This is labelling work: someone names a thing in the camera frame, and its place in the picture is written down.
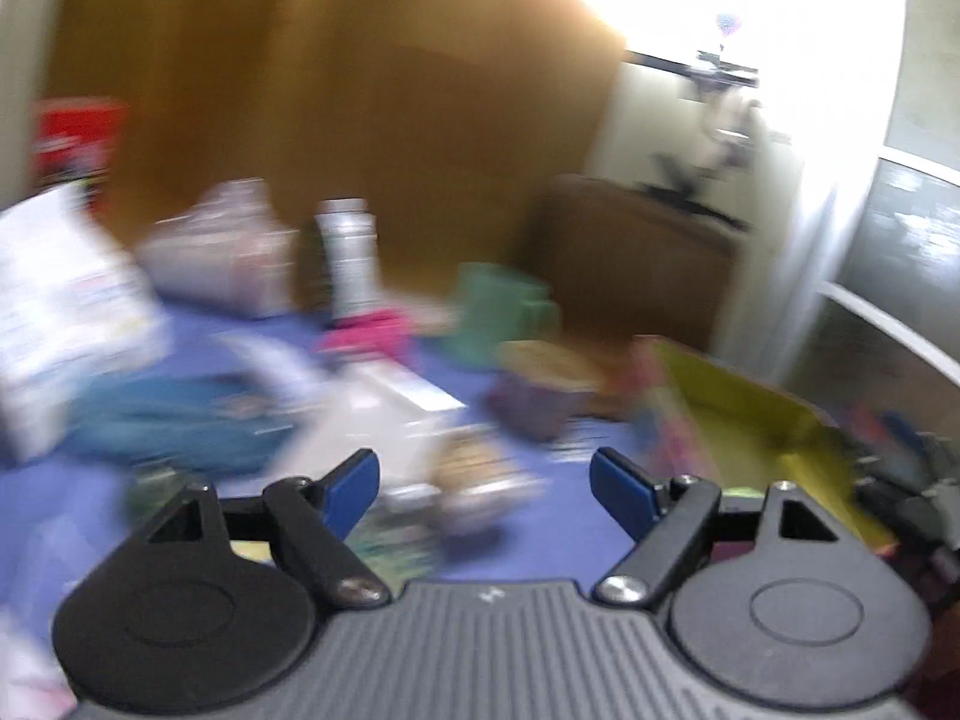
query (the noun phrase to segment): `blue table surface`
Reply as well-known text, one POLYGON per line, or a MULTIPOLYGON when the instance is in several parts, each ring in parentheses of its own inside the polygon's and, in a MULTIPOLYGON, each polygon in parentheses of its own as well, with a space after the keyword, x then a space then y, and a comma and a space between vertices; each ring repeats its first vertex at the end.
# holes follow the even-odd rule
MULTIPOLYGON (((167 304, 174 352, 147 375, 187 376, 238 370, 232 354, 212 333, 244 326, 304 349, 319 327, 303 317, 242 322, 186 306, 167 304)), ((493 422, 483 394, 494 374, 458 370, 435 343, 416 348, 414 369, 469 406, 464 421, 493 422)), ((626 424, 584 420, 582 433, 595 446, 635 453, 626 424)), ((448 539, 439 576, 458 580, 570 578, 589 589, 632 546, 593 499, 586 463, 559 463, 547 447, 507 435, 505 454, 544 481, 541 494, 505 517, 499 527, 474 538, 448 539)), ((583 453, 589 457, 589 450, 583 453)), ((6 460, 0 472, 0 605, 27 630, 49 643, 50 623, 74 584, 128 534, 122 499, 130 471, 84 461, 59 448, 22 466, 6 460)), ((256 479, 225 481, 222 495, 251 494, 256 479)))

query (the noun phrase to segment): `silver screw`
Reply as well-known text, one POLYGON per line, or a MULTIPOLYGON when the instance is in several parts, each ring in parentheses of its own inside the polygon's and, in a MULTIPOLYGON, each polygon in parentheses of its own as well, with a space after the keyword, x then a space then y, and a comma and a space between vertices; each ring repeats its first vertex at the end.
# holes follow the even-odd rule
POLYGON ((645 581, 628 576, 607 577, 597 586, 597 596, 604 603, 630 605, 640 603, 650 592, 645 581))
POLYGON ((337 594, 351 605, 369 607, 379 604, 387 592, 377 581, 366 577, 347 577, 337 585, 337 594))

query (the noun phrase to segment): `green cup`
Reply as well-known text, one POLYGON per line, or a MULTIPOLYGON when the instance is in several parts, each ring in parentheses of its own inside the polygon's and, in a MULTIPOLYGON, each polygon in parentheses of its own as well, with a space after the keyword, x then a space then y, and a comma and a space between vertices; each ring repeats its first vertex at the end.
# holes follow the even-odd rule
POLYGON ((495 367, 504 341, 549 338, 560 330, 560 307, 533 276, 493 263, 464 263, 457 281, 460 327, 446 351, 470 367, 495 367))

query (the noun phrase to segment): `red package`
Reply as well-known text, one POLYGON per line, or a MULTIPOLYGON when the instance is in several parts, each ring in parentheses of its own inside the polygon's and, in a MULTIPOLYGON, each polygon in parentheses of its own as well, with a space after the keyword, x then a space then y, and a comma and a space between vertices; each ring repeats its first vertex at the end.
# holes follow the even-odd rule
POLYGON ((34 186, 40 190, 82 180, 88 208, 97 213, 126 117, 126 105, 111 98, 43 100, 37 106, 34 186))

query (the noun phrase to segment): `wooden wall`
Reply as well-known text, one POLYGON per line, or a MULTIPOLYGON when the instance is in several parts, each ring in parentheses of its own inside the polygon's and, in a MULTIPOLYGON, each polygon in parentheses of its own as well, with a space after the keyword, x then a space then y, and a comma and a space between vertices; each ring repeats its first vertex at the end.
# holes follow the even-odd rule
POLYGON ((125 242, 261 175, 290 223, 366 196, 388 274, 445 286, 582 167, 622 47, 578 0, 64 0, 46 93, 131 105, 125 242))

